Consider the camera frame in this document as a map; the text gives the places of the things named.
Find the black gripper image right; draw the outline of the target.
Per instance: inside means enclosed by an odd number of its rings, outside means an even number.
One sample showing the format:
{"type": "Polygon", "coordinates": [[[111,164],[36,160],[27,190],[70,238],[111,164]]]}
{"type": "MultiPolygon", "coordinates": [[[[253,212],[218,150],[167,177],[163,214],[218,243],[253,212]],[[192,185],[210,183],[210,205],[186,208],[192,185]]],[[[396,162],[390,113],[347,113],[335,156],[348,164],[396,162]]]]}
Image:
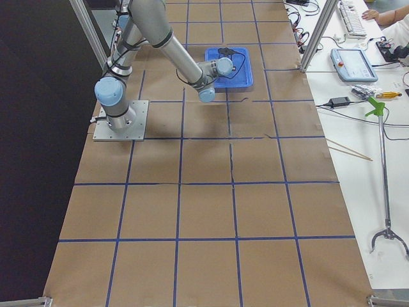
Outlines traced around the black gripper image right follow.
{"type": "Polygon", "coordinates": [[[219,58],[231,58],[234,54],[234,50],[228,47],[221,47],[217,49],[219,58]]]}

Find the robot arm image right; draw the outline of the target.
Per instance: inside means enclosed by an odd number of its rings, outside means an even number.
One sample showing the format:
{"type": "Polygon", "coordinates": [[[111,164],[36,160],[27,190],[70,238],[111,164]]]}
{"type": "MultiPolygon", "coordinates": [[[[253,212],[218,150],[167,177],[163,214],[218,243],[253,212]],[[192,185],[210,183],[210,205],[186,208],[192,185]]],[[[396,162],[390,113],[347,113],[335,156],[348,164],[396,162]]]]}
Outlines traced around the robot arm image right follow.
{"type": "Polygon", "coordinates": [[[129,18],[121,32],[115,51],[108,57],[102,78],[95,84],[95,95],[105,111],[105,126],[113,132],[131,127],[136,112],[126,100],[126,83],[132,73],[133,58],[146,40],[158,49],[193,87],[200,101],[215,98],[214,82],[235,70],[227,57],[196,63],[174,35],[168,22],[165,1],[130,1],[129,18]]]}

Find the person hand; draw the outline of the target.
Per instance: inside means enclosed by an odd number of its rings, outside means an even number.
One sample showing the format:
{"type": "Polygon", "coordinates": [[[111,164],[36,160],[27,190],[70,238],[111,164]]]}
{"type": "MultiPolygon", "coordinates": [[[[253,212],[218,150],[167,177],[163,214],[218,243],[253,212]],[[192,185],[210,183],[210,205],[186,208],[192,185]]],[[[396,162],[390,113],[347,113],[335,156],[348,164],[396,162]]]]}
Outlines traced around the person hand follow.
{"type": "Polygon", "coordinates": [[[380,13],[376,10],[366,10],[362,13],[363,20],[378,20],[380,13]]]}

